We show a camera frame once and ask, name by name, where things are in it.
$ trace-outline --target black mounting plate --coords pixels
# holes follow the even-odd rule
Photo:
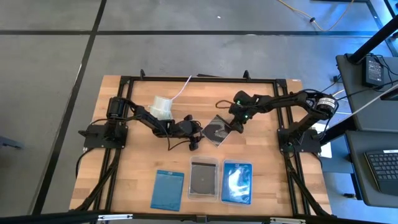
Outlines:
[[[127,131],[129,127],[126,125],[116,125],[116,130],[121,135],[119,141],[107,141],[104,138],[105,125],[90,125],[86,135],[84,147],[87,148],[109,148],[109,149],[123,149],[126,145]]]
[[[294,147],[286,144],[288,142],[287,129],[278,129],[277,134],[279,141],[279,150],[281,152],[294,152],[294,149],[296,152],[321,152],[321,144],[319,142],[319,139],[312,138],[312,136],[316,136],[318,134],[317,130],[306,130],[299,141],[300,144],[294,144]]]

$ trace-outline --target black keyboard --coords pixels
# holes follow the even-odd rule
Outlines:
[[[379,191],[398,195],[398,150],[366,152],[365,157]]]

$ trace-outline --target wooden tabletop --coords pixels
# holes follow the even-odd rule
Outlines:
[[[99,90],[93,119],[104,118],[109,98],[118,92],[120,76],[104,76]],[[287,80],[288,91],[302,89],[300,80]],[[154,96],[173,98],[183,87],[184,82],[134,82],[132,101],[137,105],[153,104]],[[233,115],[228,109],[217,109],[219,100],[232,100],[243,90],[249,95],[274,95],[271,84],[263,83],[211,83],[190,82],[182,94],[174,99],[173,118],[178,122],[192,114],[194,120],[206,126],[216,114],[231,120]],[[307,112],[299,107],[292,108],[295,121],[303,118]],[[196,151],[189,151],[188,143],[167,151],[167,140],[157,138],[152,131],[138,121],[127,123],[129,132],[126,147],[122,150],[116,177],[112,201],[112,212],[129,213],[179,213],[205,215],[280,215],[291,216],[289,188],[283,157],[279,152],[276,130],[279,126],[276,110],[266,114],[257,114],[244,126],[244,132],[232,132],[224,143],[215,147],[209,140],[202,139]],[[181,139],[170,139],[174,144]],[[317,202],[331,213],[329,199],[323,181],[322,169],[315,156],[301,153],[305,184]],[[104,149],[95,149],[81,161],[78,178],[73,191],[70,208],[79,206],[98,182]],[[249,161],[253,165],[252,204],[239,207],[216,202],[197,202],[188,199],[190,158],[206,156],[217,158],[222,164],[225,159]],[[181,209],[171,212],[150,208],[157,170],[170,170],[185,174]],[[100,208],[104,208],[107,187],[104,188]],[[297,204],[302,213],[300,191],[296,186]]]

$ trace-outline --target gray floor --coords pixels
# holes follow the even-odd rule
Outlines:
[[[332,25],[346,7],[337,2],[287,2],[315,16],[323,27]],[[382,0],[373,4],[384,23],[391,19]],[[0,0],[0,29],[90,30],[99,5],[100,0]],[[314,30],[307,19],[276,0],[113,0],[105,7],[99,29]],[[377,30],[377,25],[365,4],[354,3],[334,30]],[[23,150],[0,150],[2,217],[29,212],[87,40],[88,36],[0,35],[0,135],[26,145]],[[335,56],[354,52],[367,40],[314,36],[97,36],[44,212],[68,210],[75,162],[83,145],[77,131],[85,129],[91,120],[103,75],[138,75],[144,69],[149,76],[205,73],[241,77],[247,69],[252,77],[296,78],[305,88],[322,90],[338,74]],[[391,55],[385,43],[374,53]],[[329,91],[340,89],[341,85],[335,85]],[[349,112],[348,104],[342,102],[339,110]],[[331,123],[343,117],[338,114]],[[398,222],[397,209],[367,207],[363,202],[343,198],[339,192],[352,186],[348,180],[336,184],[346,179],[340,175],[325,175],[335,215]],[[366,214],[347,212],[358,208]]]

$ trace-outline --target white plastic cup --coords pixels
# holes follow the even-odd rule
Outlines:
[[[173,100],[161,96],[155,96],[154,104],[149,106],[150,113],[159,120],[173,119],[171,108]]]

